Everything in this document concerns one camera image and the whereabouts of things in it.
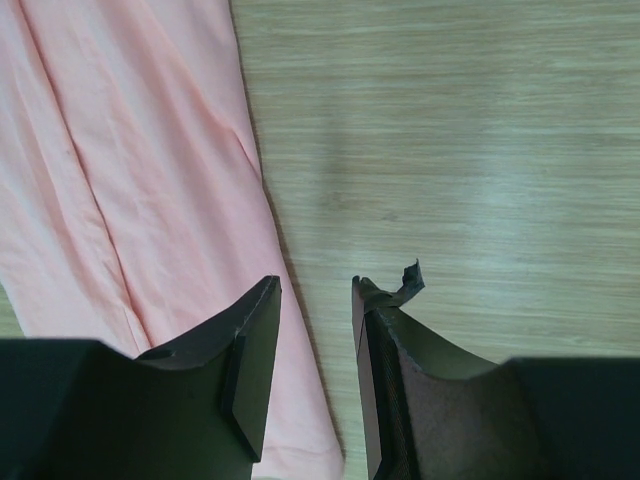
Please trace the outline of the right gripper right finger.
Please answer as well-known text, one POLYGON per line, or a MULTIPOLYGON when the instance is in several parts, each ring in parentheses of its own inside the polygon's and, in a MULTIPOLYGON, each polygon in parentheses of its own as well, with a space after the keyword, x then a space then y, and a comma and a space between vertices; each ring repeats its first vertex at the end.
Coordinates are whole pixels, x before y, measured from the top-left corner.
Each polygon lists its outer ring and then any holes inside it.
POLYGON ((516 357, 494 363, 403 307, 425 286, 352 281, 352 324, 372 479, 635 479, 639 361, 516 357))

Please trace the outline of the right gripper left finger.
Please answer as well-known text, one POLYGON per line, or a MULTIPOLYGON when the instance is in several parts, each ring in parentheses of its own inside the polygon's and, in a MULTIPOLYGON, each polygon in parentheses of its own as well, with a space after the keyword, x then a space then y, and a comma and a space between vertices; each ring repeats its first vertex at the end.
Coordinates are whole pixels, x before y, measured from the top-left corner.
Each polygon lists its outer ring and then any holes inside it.
POLYGON ((1 343, 5 479, 248 479, 280 323, 267 276, 226 310, 126 357, 97 340, 1 343))

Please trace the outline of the pink t-shirt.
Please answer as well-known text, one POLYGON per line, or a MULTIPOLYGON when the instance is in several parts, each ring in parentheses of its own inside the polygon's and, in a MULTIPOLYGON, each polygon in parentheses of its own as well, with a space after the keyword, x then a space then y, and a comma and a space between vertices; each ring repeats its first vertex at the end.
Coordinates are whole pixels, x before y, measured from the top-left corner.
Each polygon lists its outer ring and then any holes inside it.
POLYGON ((339 479, 229 3, 3 2, 1 283, 23 332, 137 355, 267 275, 281 320, 254 474, 339 479))

